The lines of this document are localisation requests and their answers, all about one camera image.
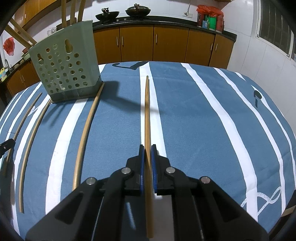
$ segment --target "chopstick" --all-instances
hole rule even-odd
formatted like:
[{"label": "chopstick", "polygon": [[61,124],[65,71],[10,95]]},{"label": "chopstick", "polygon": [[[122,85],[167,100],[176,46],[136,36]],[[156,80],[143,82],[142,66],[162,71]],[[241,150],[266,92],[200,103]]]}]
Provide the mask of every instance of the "chopstick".
[{"label": "chopstick", "polygon": [[51,104],[52,100],[49,99],[48,102],[46,103],[46,105],[44,106],[44,108],[41,111],[41,114],[38,117],[38,120],[36,121],[36,124],[34,126],[34,129],[31,133],[28,145],[27,145],[27,149],[25,152],[25,156],[24,156],[24,160],[22,162],[22,169],[20,172],[20,186],[19,186],[19,207],[20,207],[20,212],[24,213],[24,181],[25,181],[25,172],[26,172],[26,167],[27,167],[27,163],[28,163],[28,157],[31,151],[31,147],[35,138],[35,135],[37,133],[38,127],[49,107],[49,105]]},{"label": "chopstick", "polygon": [[37,44],[37,42],[30,36],[30,34],[28,34],[21,26],[19,26],[13,18],[10,19],[10,22],[14,27],[17,28],[18,31],[21,32],[21,34],[23,34],[27,38],[27,40],[29,40],[33,44],[33,46]]},{"label": "chopstick", "polygon": [[82,136],[81,136],[79,147],[78,147],[78,153],[77,153],[77,157],[76,157],[72,190],[75,190],[80,184],[81,164],[82,164],[83,153],[85,150],[86,138],[88,136],[89,129],[91,126],[91,121],[94,117],[94,112],[95,112],[96,106],[99,102],[99,98],[100,98],[102,89],[104,87],[104,84],[105,83],[103,82],[96,97],[94,98],[93,104],[92,104],[91,109],[89,111],[89,115],[87,116],[87,119],[86,119],[86,122],[84,125],[84,129],[82,132]]},{"label": "chopstick", "polygon": [[67,27],[67,19],[66,19],[66,0],[62,0],[61,3],[62,9],[62,28]]},{"label": "chopstick", "polygon": [[81,22],[82,21],[82,16],[83,16],[83,11],[84,11],[85,1],[86,0],[81,0],[81,2],[80,2],[77,22]]},{"label": "chopstick", "polygon": [[70,13],[70,25],[75,23],[75,4],[76,4],[76,0],[72,0],[71,13]]},{"label": "chopstick", "polygon": [[[28,108],[27,112],[25,113],[25,115],[24,115],[23,119],[21,120],[21,122],[20,122],[20,124],[19,124],[19,126],[18,126],[18,128],[17,128],[17,130],[16,130],[16,132],[15,132],[15,135],[14,135],[14,137],[13,137],[13,140],[14,140],[14,141],[16,141],[17,136],[18,136],[18,134],[19,134],[19,132],[20,132],[20,129],[22,128],[22,125],[24,124],[24,122],[25,122],[27,116],[29,115],[31,109],[32,109],[33,106],[36,104],[37,100],[39,99],[39,97],[40,97],[41,95],[42,95],[42,92],[36,97],[36,99],[33,101],[33,103],[32,103],[32,104],[30,105],[30,107]],[[7,166],[8,166],[8,163],[9,163],[9,161],[10,161],[10,158],[11,158],[12,150],[13,150],[12,148],[9,149],[8,154],[7,154],[7,157],[6,157],[6,161],[5,161],[4,164],[3,164],[3,175],[4,175],[5,177],[6,177]]]},{"label": "chopstick", "polygon": [[22,36],[20,36],[16,31],[12,29],[9,25],[5,27],[5,31],[9,33],[12,37],[14,37],[20,44],[25,46],[26,48],[31,48],[32,45],[29,44]]},{"label": "chopstick", "polygon": [[146,213],[146,236],[153,238],[153,192],[152,192],[152,167],[151,167],[151,132],[150,132],[150,89],[149,78],[146,77],[145,87],[145,213]]}]

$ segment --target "kitchen countertop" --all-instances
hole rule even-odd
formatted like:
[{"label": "kitchen countertop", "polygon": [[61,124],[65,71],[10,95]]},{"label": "kitchen countertop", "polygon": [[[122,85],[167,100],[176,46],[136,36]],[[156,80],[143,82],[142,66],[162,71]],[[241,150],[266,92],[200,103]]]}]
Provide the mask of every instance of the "kitchen countertop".
[{"label": "kitchen countertop", "polygon": [[116,18],[118,21],[97,21],[93,22],[93,30],[99,30],[103,28],[115,27],[115,26],[125,26],[125,25],[146,25],[146,24],[159,24],[159,25],[172,25],[172,26],[179,26],[185,27],[190,29],[196,29],[199,31],[203,31],[210,34],[219,34],[223,37],[226,37],[234,42],[237,40],[237,35],[228,31],[223,31],[222,33],[218,33],[216,31],[212,31],[209,29],[201,28],[196,26],[197,22],[181,19],[181,18],[172,18],[172,17],[163,17],[163,16],[146,16],[144,19],[132,19],[131,17],[120,17]]}]

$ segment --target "kitchen cabinet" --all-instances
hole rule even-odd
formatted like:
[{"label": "kitchen cabinet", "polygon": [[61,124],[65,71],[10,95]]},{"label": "kitchen cabinet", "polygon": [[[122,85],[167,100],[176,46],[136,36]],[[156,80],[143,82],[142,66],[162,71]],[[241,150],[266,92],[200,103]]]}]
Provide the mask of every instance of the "kitchen cabinet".
[{"label": "kitchen cabinet", "polygon": [[215,35],[190,29],[185,63],[208,66],[214,46]]},{"label": "kitchen cabinet", "polygon": [[25,24],[39,13],[39,0],[28,0],[25,3]]},{"label": "kitchen cabinet", "polygon": [[216,34],[209,66],[226,69],[233,44],[234,42],[232,40]]},{"label": "kitchen cabinet", "polygon": [[18,23],[19,26],[23,27],[25,25],[25,5],[22,5],[16,12],[15,12],[15,21]]},{"label": "kitchen cabinet", "polygon": [[9,81],[7,82],[7,87],[12,96],[26,88],[18,70],[13,74],[13,76],[10,77]]},{"label": "kitchen cabinet", "polygon": [[119,27],[94,32],[98,64],[121,62]]},{"label": "kitchen cabinet", "polygon": [[177,26],[154,26],[154,61],[184,62],[188,28]]},{"label": "kitchen cabinet", "polygon": [[39,12],[57,0],[39,0]]},{"label": "kitchen cabinet", "polygon": [[27,62],[24,66],[22,66],[22,68],[19,70],[21,78],[24,82],[24,85],[26,87],[29,87],[37,82],[39,82],[39,80],[37,81],[34,73],[32,71],[30,62]]},{"label": "kitchen cabinet", "polygon": [[153,25],[123,26],[119,31],[123,62],[152,61]]}]

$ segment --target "window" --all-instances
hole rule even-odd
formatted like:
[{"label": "window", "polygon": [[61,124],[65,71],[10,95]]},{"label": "window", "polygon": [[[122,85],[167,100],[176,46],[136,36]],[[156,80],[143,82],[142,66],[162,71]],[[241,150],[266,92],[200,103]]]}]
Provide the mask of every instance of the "window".
[{"label": "window", "polygon": [[261,1],[259,37],[267,40],[289,56],[292,31],[280,11],[270,0]]}]

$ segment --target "blue striped tablecloth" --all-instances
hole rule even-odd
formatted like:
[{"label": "blue striped tablecloth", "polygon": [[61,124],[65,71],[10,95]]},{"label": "blue striped tablecloth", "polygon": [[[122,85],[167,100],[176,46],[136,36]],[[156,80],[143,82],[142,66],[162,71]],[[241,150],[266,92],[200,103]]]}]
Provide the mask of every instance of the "blue striped tablecloth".
[{"label": "blue striped tablecloth", "polygon": [[[144,144],[148,75],[151,144],[188,176],[211,177],[271,230],[295,190],[296,140],[264,90],[238,73],[193,64],[127,62],[99,68],[105,86],[88,136],[82,181],[90,176],[110,176]],[[258,107],[254,90],[262,95]],[[49,106],[28,159],[23,214],[18,207],[20,169],[30,132],[49,99],[42,84],[16,94],[0,118],[1,143],[13,137],[41,92],[18,135],[14,163],[8,168],[12,178],[0,177],[0,208],[23,238],[71,192],[78,146],[94,100]],[[154,240],[173,238],[169,203],[169,197],[155,199]],[[122,240],[146,240],[143,207],[136,199],[127,198],[124,212]]]}]

